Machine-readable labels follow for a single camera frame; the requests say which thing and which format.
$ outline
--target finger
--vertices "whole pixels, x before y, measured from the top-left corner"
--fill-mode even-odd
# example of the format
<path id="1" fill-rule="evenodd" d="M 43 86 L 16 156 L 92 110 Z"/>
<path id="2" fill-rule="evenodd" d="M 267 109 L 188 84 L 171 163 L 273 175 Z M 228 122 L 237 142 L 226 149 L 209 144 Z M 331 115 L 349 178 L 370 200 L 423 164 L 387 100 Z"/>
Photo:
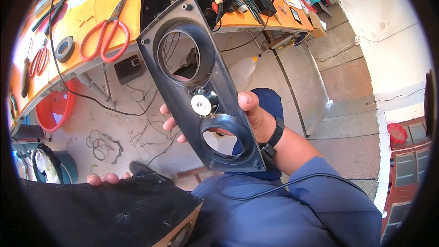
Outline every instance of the finger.
<path id="1" fill-rule="evenodd" d="M 168 106 L 166 106 L 166 104 L 163 104 L 163 105 L 160 107 L 160 112 L 161 112 L 162 114 L 170 114 L 170 112 L 169 112 L 169 110 L 168 110 Z"/>
<path id="2" fill-rule="evenodd" d="M 217 128 L 217 133 L 218 133 L 218 134 L 225 134 L 225 135 L 234 136 L 234 134 L 232 134 L 232 133 L 229 132 L 228 130 L 221 129 L 221 128 Z"/>
<path id="3" fill-rule="evenodd" d="M 176 79 L 181 80 L 181 81 L 188 81 L 189 80 L 188 78 L 185 78 L 185 77 L 178 75 L 178 74 L 173 74 L 173 77 L 175 77 Z"/>
<path id="4" fill-rule="evenodd" d="M 127 179 L 127 178 L 130 178 L 130 177 L 131 177 L 131 175 L 127 172 L 120 179 Z"/>
<path id="5" fill-rule="evenodd" d="M 87 183 L 93 186 L 99 186 L 102 183 L 102 181 L 98 175 L 90 174 L 87 176 Z"/>
<path id="6" fill-rule="evenodd" d="M 238 94 L 238 103 L 247 115 L 252 115 L 258 109 L 259 98 L 252 91 L 243 91 Z"/>
<path id="7" fill-rule="evenodd" d="M 173 117 L 170 117 L 168 120 L 165 121 L 165 123 L 163 123 L 163 130 L 169 131 L 171 129 L 174 129 L 175 126 L 177 126 L 175 119 Z"/>
<path id="8" fill-rule="evenodd" d="M 187 142 L 186 137 L 184 136 L 184 134 L 180 135 L 179 137 L 177 137 L 177 142 L 178 143 L 184 143 Z"/>
<path id="9" fill-rule="evenodd" d="M 108 181 L 111 184 L 116 184 L 119 182 L 119 177 L 113 173 L 106 173 L 102 178 L 102 181 Z"/>

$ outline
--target red scissors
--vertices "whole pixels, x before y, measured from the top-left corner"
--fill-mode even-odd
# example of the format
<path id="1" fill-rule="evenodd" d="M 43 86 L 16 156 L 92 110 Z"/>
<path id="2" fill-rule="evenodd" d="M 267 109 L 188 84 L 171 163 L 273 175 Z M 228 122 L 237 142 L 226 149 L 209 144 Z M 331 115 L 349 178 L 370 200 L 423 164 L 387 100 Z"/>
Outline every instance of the red scissors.
<path id="1" fill-rule="evenodd" d="M 46 64 L 49 60 L 49 53 L 46 48 L 47 37 L 44 39 L 43 45 L 36 53 L 35 57 L 32 60 L 31 65 L 29 66 L 29 76 L 33 78 L 35 75 L 40 76 L 44 69 L 46 68 Z"/>
<path id="2" fill-rule="evenodd" d="M 114 9 L 110 19 L 108 20 L 102 20 L 101 23 L 97 24 L 96 26 L 94 26 L 84 37 L 83 41 L 81 42 L 81 46 L 80 46 L 80 57 L 82 60 L 84 61 L 91 61 L 92 59 L 94 59 L 99 50 L 101 50 L 101 46 L 102 50 L 101 50 L 101 58 L 104 62 L 113 62 L 115 60 L 117 60 L 119 57 L 121 57 L 123 55 L 123 53 L 126 51 L 126 48 L 128 48 L 129 45 L 129 30 L 128 27 L 121 21 L 119 20 L 119 15 L 120 12 L 122 11 L 125 3 L 127 0 L 120 0 L 119 3 L 117 4 L 116 8 Z M 107 37 L 107 39 L 104 40 L 104 44 L 102 45 L 102 41 L 104 39 L 104 35 L 105 35 L 105 31 L 107 30 L 107 26 L 110 24 L 110 22 L 114 22 L 114 27 L 110 32 L 110 35 Z M 120 49 L 120 51 L 113 57 L 106 57 L 105 56 L 105 52 L 108 49 L 108 46 L 110 45 L 110 42 L 113 39 L 113 36 L 115 35 L 118 26 L 120 26 L 122 28 L 122 30 L 125 33 L 125 43 L 123 44 L 122 48 Z M 99 28 L 101 28 L 101 32 L 99 33 L 99 38 L 97 40 L 97 45 L 96 45 L 96 49 L 94 51 L 94 53 L 91 56 L 85 56 L 84 55 L 84 47 L 85 44 L 88 40 L 88 38 L 95 32 L 97 31 Z"/>

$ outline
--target yellow workbench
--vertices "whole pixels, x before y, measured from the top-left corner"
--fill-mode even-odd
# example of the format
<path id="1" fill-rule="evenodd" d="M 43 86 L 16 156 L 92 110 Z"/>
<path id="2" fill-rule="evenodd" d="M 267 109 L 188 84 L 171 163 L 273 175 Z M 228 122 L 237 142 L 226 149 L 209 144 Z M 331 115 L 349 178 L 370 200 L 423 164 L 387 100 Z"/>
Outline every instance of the yellow workbench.
<path id="1" fill-rule="evenodd" d="M 65 63 L 58 63 L 65 80 L 69 80 L 102 63 L 100 55 L 90 62 L 82 61 L 79 55 L 79 47 L 87 32 L 103 19 L 108 19 L 119 1 L 120 0 L 85 0 L 80 5 L 74 6 L 74 8 L 68 7 L 65 14 L 62 16 L 62 19 L 52 27 L 54 47 L 56 47 L 58 43 L 67 36 L 72 36 L 75 41 L 75 50 L 72 57 Z M 138 50 L 137 45 L 135 44 L 135 39 L 140 33 L 140 4 L 141 0 L 127 0 L 119 17 L 119 19 L 128 26 L 130 32 L 130 46 L 126 51 L 126 54 Z M 279 5 L 283 7 L 284 3 L 283 1 L 276 1 L 274 5 L 276 8 Z M 24 118 L 50 92 L 51 89 L 54 89 L 55 86 L 60 83 L 50 49 L 50 41 L 48 41 L 47 48 L 49 51 L 49 63 L 40 76 L 35 75 L 35 77 L 31 79 L 28 95 L 25 98 L 21 97 L 21 72 L 24 67 L 23 61 L 28 56 L 28 51 L 28 58 L 32 61 L 46 38 L 43 33 L 44 27 L 40 27 L 40 30 L 37 30 L 36 32 L 32 32 L 31 28 L 49 8 L 50 7 L 47 7 L 37 16 L 33 13 L 35 6 L 30 8 L 29 16 L 25 25 L 23 25 L 21 33 L 18 33 L 19 38 L 14 46 L 10 85 L 12 94 L 17 101 L 19 116 L 16 118 L 18 121 L 20 118 Z M 292 14 L 284 14 L 283 12 L 278 11 L 277 15 L 279 16 L 282 25 L 279 25 L 274 17 L 270 17 L 265 30 L 313 30 L 305 13 L 300 9 L 296 9 L 296 11 L 303 23 L 302 25 L 293 19 Z M 261 17 L 266 21 L 267 16 L 261 15 Z M 245 14 L 233 12 L 226 13 L 222 17 L 222 27 L 218 32 L 255 31 L 262 29 L 263 26 L 254 19 L 250 12 Z M 87 42 L 84 50 L 86 56 L 91 55 L 95 50 L 98 32 L 99 31 L 95 32 Z M 110 43 L 109 51 L 114 51 L 121 47 L 124 44 L 124 41 L 125 36 L 119 29 Z"/>

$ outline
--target small black box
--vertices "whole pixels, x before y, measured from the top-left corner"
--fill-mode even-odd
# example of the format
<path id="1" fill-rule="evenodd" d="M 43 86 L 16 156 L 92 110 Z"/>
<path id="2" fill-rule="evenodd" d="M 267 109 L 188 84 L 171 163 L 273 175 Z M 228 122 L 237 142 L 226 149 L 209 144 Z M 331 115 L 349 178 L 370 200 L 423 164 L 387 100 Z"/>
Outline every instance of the small black box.
<path id="1" fill-rule="evenodd" d="M 144 73 L 139 57 L 136 55 L 114 64 L 114 69 L 116 70 L 120 85 L 124 85 L 131 80 L 141 77 Z"/>
<path id="2" fill-rule="evenodd" d="M 276 7 L 274 7 L 271 0 L 254 0 L 256 6 L 261 11 L 261 14 L 267 16 L 270 14 L 270 16 L 274 16 L 275 13 L 277 13 Z"/>

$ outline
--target screw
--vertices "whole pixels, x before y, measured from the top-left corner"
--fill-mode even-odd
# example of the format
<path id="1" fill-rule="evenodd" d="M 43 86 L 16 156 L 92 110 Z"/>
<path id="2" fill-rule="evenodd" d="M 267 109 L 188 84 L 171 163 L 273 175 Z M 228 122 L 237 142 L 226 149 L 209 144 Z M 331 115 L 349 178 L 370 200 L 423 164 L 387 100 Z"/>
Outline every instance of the screw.
<path id="1" fill-rule="evenodd" d="M 192 9 L 192 5 L 191 4 L 184 4 L 184 5 L 182 5 L 181 8 L 185 11 L 190 11 Z"/>

